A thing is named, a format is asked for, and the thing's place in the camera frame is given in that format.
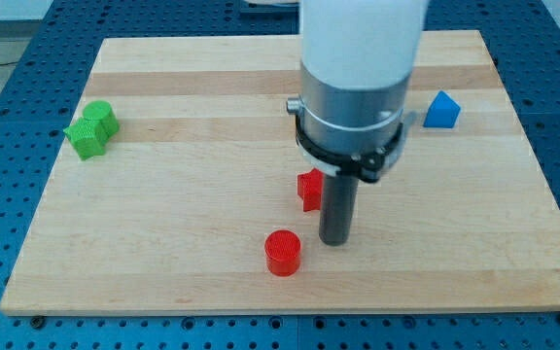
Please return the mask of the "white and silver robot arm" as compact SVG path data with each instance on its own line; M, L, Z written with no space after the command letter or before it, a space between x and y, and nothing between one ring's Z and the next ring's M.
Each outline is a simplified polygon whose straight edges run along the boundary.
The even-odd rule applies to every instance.
M400 157L428 0L302 0L296 139L329 176L377 182Z

